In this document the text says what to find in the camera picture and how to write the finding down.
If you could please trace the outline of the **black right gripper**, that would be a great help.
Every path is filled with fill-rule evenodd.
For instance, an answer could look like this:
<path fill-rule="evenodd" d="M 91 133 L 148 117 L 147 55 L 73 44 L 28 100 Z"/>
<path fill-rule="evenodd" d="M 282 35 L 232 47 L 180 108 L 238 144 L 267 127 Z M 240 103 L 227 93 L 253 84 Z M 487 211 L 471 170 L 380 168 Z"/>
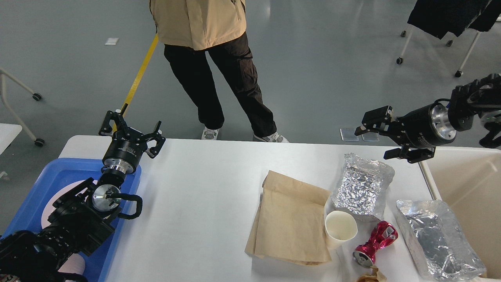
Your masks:
<path fill-rule="evenodd" d="M 441 103 L 410 111 L 396 120 L 393 107 L 387 105 L 367 111 L 361 124 L 356 127 L 355 136 L 376 133 L 394 137 L 394 142 L 402 146 L 387 150 L 383 159 L 406 159 L 410 164 L 433 158 L 436 146 L 452 143 L 457 134 L 449 120 L 448 109 Z"/>

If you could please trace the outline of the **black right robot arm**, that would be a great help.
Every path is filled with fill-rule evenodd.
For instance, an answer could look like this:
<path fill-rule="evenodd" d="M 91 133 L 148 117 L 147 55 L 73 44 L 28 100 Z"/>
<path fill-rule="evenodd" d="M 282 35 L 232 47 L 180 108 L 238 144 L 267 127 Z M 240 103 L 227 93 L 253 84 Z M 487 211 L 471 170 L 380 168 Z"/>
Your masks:
<path fill-rule="evenodd" d="M 394 117 L 389 105 L 367 111 L 354 135 L 387 136 L 398 147 L 386 151 L 384 159 L 406 159 L 413 164 L 433 158 L 438 146 L 452 143 L 458 132 L 470 130 L 474 117 L 478 116 L 487 130 L 479 144 L 484 148 L 498 148 L 501 143 L 500 83 L 499 74 L 490 74 L 456 86 L 449 99 L 435 100 L 401 117 Z"/>

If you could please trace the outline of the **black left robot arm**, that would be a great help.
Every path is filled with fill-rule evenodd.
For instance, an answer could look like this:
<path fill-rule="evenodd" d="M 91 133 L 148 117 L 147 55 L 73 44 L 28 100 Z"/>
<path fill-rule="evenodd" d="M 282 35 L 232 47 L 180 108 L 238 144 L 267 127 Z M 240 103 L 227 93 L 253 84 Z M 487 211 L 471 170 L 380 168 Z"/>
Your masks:
<path fill-rule="evenodd" d="M 125 109 L 107 111 L 98 134 L 112 141 L 102 159 L 98 180 L 88 178 L 59 196 L 39 233 L 16 231 L 1 239 L 1 274 L 22 282 L 85 282 L 84 275 L 61 272 L 71 255 L 90 256 L 114 232 L 115 218 L 132 220 L 142 213 L 138 195 L 121 192 L 127 175 L 136 172 L 144 153 L 155 158 L 165 143 L 160 126 L 143 134 L 127 126 Z"/>

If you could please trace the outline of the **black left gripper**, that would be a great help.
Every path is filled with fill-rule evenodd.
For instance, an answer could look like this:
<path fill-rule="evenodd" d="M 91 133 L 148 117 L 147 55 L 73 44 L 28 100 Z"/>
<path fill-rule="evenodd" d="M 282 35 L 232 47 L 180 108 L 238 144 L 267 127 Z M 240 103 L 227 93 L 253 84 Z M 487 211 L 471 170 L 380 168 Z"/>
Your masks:
<path fill-rule="evenodd" d="M 102 159 L 104 166 L 125 174 L 132 174 L 139 166 L 143 153 L 154 159 L 166 141 L 160 130 L 161 124 L 159 120 L 152 133 L 142 134 L 139 137 L 139 143 L 135 143 L 131 142 L 135 138 L 135 132 L 127 126 L 123 118 L 123 110 L 107 111 L 98 131 L 99 136 L 112 137 Z"/>

